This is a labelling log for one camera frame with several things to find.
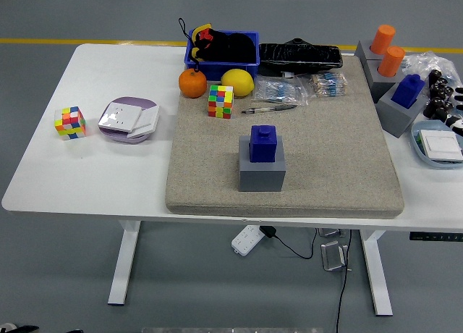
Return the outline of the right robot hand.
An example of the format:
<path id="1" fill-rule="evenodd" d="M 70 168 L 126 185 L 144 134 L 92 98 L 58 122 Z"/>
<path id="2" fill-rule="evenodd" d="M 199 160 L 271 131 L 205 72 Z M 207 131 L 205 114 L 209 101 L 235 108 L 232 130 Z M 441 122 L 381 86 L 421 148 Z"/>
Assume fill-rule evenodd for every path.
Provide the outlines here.
<path id="1" fill-rule="evenodd" d="M 454 95 L 452 96 L 452 104 L 454 106 L 454 113 L 447 114 L 443 122 L 457 135 L 462 136 L 462 87 L 457 87 L 454 90 Z"/>

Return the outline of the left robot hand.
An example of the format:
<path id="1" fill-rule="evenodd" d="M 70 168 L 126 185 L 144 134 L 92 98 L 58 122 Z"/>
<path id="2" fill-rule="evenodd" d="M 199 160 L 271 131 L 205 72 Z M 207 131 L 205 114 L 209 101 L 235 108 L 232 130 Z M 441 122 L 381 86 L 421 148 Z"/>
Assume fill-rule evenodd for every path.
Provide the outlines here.
<path id="1" fill-rule="evenodd" d="M 1 333 L 31 333 L 37 332 L 40 328 L 36 325 L 16 326 L 15 324 L 5 323 L 1 325 Z"/>

